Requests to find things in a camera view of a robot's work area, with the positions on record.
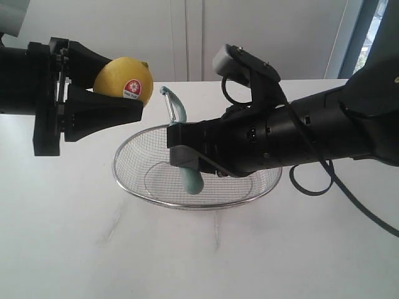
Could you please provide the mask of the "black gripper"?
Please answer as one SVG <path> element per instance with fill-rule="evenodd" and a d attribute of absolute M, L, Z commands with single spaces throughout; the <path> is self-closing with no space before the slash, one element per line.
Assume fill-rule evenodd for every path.
<path fill-rule="evenodd" d="M 249 171 L 239 165 L 248 141 L 244 125 L 248 113 L 247 106 L 231 105 L 219 118 L 170 125 L 166 129 L 170 164 L 220 176 L 249 176 Z"/>

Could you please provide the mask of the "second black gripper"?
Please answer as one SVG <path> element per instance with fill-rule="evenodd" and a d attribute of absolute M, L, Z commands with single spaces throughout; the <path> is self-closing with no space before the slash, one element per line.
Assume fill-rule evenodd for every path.
<path fill-rule="evenodd" d="M 95 132 L 142 119 L 143 102 L 90 92 L 100 71 L 111 62 L 77 41 L 52 37 L 49 44 L 30 42 L 27 56 L 36 80 L 33 91 L 35 156 L 60 155 L 57 82 L 65 86 L 64 54 L 68 49 L 68 86 L 64 108 L 64 139 L 76 142 Z"/>

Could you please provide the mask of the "second dark Piper robot arm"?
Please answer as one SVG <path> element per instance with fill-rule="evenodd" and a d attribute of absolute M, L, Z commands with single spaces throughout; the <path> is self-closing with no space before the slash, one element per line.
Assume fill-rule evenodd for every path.
<path fill-rule="evenodd" d="M 49 44 L 30 42 L 26 49 L 1 46 L 1 113 L 35 117 L 35 156 L 58 156 L 61 138 L 76 142 L 142 119 L 141 101 L 91 92 L 109 62 L 58 37 Z"/>

